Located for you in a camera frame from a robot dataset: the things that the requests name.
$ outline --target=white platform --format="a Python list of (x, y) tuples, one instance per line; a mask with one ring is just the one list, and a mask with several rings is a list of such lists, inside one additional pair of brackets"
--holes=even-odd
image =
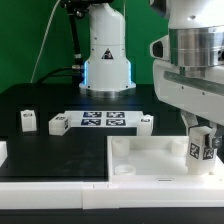
[(129, 128), (137, 127), (142, 111), (65, 111), (71, 116), (71, 127)]
[[(192, 176), (185, 158), (171, 153), (173, 140), (186, 137), (127, 138), (129, 155), (118, 158), (108, 137), (108, 182), (0, 183), (0, 209), (224, 206), (224, 165), (218, 158), (213, 173)], [(115, 175), (119, 165), (134, 166), (136, 174)]]

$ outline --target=white cube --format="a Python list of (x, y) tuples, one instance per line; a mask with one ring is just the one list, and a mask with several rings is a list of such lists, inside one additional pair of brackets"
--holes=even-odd
[(21, 113), (23, 132), (36, 131), (37, 121), (36, 121), (35, 112), (33, 110), (24, 110), (24, 111), (21, 111), (20, 113)]
[(137, 124), (137, 136), (151, 136), (153, 131), (154, 117), (145, 115)]
[(63, 136), (71, 127), (71, 117), (68, 114), (58, 114), (49, 121), (49, 134)]

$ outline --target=metal cylinder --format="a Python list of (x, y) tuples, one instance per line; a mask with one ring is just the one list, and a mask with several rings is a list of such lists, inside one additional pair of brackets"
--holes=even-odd
[(170, 29), (169, 36), (172, 64), (183, 68), (224, 64), (224, 26)]

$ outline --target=cable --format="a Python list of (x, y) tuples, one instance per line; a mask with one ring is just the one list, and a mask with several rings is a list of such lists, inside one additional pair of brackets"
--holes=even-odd
[(45, 79), (52, 77), (56, 73), (62, 72), (62, 71), (73, 71), (73, 68), (72, 67), (64, 67), (64, 68), (58, 68), (56, 70), (53, 70), (53, 71), (47, 73), (47, 75), (45, 75), (44, 77), (40, 78), (36, 83), (42, 83)]
[(38, 67), (38, 64), (39, 64), (39, 61), (40, 61), (40, 58), (41, 58), (41, 55), (43, 53), (43, 49), (44, 49), (44, 45), (46, 43), (46, 40), (47, 40), (47, 36), (48, 36), (48, 33), (49, 33), (49, 30), (50, 30), (50, 27), (51, 27), (51, 23), (52, 23), (52, 20), (54, 18), (54, 15), (55, 15), (55, 11), (58, 7), (58, 5), (60, 4), (61, 0), (58, 0), (51, 12), (51, 16), (50, 16), (50, 19), (48, 21), (48, 25), (47, 25), (47, 28), (46, 28), (46, 31), (45, 31), (45, 34), (44, 34), (44, 38), (43, 38), (43, 41), (42, 41), (42, 45), (41, 45), (41, 49), (40, 49), (40, 52), (39, 52), (39, 55), (37, 57), (37, 61), (36, 61), (36, 64), (35, 64), (35, 67), (34, 67), (34, 70), (33, 70), (33, 74), (32, 74), (32, 77), (31, 77), (31, 80), (30, 80), (30, 83), (33, 83), (33, 80), (34, 80), (34, 77), (36, 75), (36, 71), (37, 71), (37, 67)]
[(127, 5), (127, 2), (126, 0), (124, 0), (124, 19), (126, 17), (126, 5)]
[(37, 83), (41, 84), (48, 78), (60, 78), (60, 77), (77, 77), (78, 78), (77, 74), (75, 74), (75, 73), (74, 74), (66, 74), (66, 75), (51, 75), (49, 77), (45, 77), (45, 78), (42, 78), (41, 80), (38, 80)]

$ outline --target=white block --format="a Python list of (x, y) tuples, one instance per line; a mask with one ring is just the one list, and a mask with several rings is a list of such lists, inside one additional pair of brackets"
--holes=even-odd
[(71, 117), (68, 114), (58, 114), (49, 121), (49, 134), (63, 136), (71, 127)]
[(8, 157), (6, 142), (0, 141), (0, 167)]
[(137, 125), (137, 136), (151, 136), (153, 131), (154, 117), (145, 115)]
[(21, 111), (20, 113), (21, 113), (23, 132), (36, 131), (37, 121), (36, 121), (35, 112), (33, 110), (24, 110), (24, 111)]

